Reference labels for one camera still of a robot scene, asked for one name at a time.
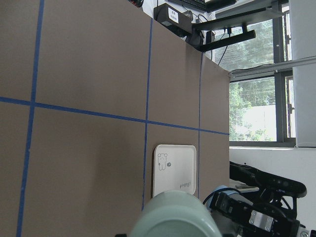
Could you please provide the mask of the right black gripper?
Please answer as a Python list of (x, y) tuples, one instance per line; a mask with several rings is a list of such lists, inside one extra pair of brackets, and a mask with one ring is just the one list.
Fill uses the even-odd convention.
[(213, 191), (209, 211), (222, 237), (314, 237), (298, 220), (270, 204), (253, 204), (236, 191)]

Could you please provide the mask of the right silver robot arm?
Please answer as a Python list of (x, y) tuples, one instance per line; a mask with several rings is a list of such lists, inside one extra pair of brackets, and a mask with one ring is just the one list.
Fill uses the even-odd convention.
[(293, 217), (292, 209), (274, 202), (254, 203), (237, 189), (221, 185), (203, 204), (223, 237), (314, 237)]

